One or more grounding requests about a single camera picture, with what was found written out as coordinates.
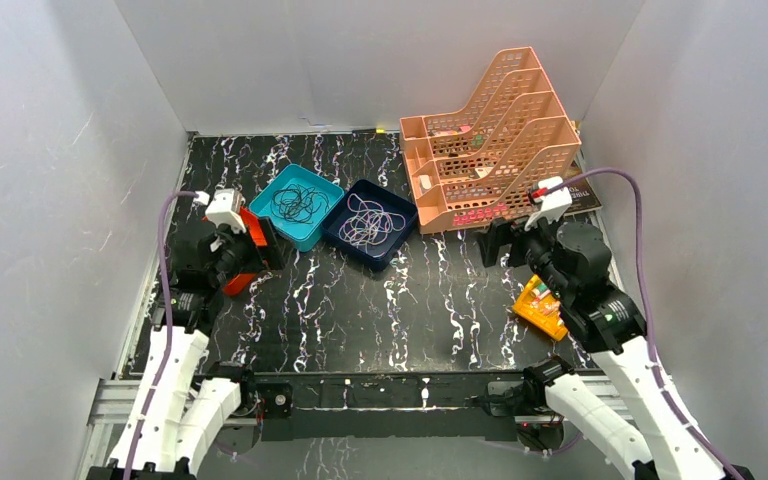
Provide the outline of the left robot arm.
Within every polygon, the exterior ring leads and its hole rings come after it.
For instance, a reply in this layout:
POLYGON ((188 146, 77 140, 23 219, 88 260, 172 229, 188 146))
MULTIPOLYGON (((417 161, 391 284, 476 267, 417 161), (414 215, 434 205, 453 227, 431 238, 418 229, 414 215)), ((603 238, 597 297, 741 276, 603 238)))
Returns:
POLYGON ((242 230, 204 222, 196 241, 163 244, 160 322, 120 439, 89 479, 194 479, 224 422, 263 404, 253 371, 217 362, 192 386, 227 296, 285 267, 292 249, 268 218, 245 214, 242 230))

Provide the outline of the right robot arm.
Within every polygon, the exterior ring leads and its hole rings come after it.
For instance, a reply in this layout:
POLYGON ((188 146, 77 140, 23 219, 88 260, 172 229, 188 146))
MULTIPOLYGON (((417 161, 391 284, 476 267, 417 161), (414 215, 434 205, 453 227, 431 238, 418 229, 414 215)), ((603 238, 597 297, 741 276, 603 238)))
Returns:
POLYGON ((624 402, 624 419, 554 357, 524 371, 525 405, 568 419, 625 479, 750 479, 751 471, 715 452, 661 369, 644 314, 609 276, 612 253, 589 223, 494 220, 478 235, 485 266, 511 248, 559 301, 569 335, 597 363, 624 402))

